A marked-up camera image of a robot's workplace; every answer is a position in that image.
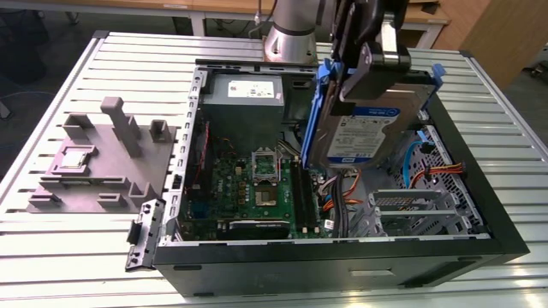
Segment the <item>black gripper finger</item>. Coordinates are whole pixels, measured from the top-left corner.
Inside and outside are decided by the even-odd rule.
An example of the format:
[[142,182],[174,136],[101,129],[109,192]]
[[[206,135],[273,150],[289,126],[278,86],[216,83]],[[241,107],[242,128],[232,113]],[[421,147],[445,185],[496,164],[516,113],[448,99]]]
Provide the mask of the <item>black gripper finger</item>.
[[374,100],[410,69],[406,47],[397,43],[396,16],[385,14],[377,32],[356,38],[349,58],[342,58],[342,73],[333,93],[332,115],[348,116],[361,100]]

